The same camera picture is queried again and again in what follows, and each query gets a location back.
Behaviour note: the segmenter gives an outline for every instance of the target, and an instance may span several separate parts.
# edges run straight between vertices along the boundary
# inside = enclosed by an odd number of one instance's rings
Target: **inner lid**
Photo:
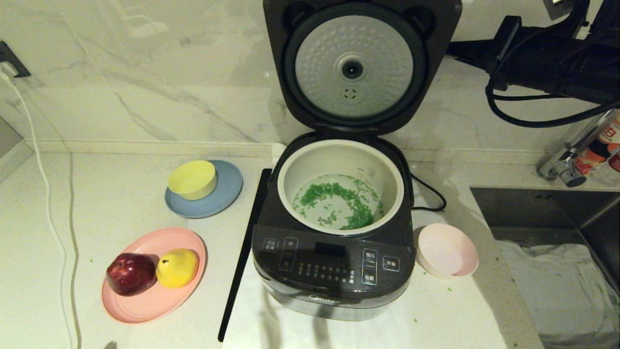
[[[294,63],[301,94],[321,112],[350,121],[392,109],[414,78],[414,58],[403,36],[368,16],[318,25],[302,41]]]

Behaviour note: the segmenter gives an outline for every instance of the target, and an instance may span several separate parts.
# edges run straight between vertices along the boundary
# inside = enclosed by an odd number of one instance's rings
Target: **display screen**
[[[344,257],[347,255],[347,250],[342,245],[334,245],[331,243],[317,242],[314,245],[314,253],[320,255]]]

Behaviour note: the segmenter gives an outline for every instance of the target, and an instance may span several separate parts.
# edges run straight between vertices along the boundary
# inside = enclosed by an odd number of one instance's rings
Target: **yellow pear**
[[[180,288],[192,282],[198,270],[198,255],[187,248],[175,248],[157,263],[157,280],[167,288]]]

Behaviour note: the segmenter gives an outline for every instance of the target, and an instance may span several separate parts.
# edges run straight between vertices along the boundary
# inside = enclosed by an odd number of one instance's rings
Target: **apple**
[[[155,262],[149,255],[121,253],[108,267],[105,278],[117,294],[135,296],[155,284],[155,269]]]

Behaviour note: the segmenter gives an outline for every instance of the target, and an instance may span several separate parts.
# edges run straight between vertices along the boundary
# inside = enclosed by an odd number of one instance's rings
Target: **pink bowl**
[[[160,283],[155,283],[141,294],[123,297],[114,293],[104,278],[101,299],[110,316],[128,324],[152,321],[172,312],[192,295],[202,279],[207,254],[202,240],[191,230],[183,228],[156,230],[137,239],[121,253],[144,253],[161,257],[174,248],[189,248],[198,254],[198,271],[192,282],[184,287],[174,289],[165,288]]]
[[[420,232],[417,258],[424,269],[443,279],[472,274],[478,268],[476,246],[457,228],[430,224]]]

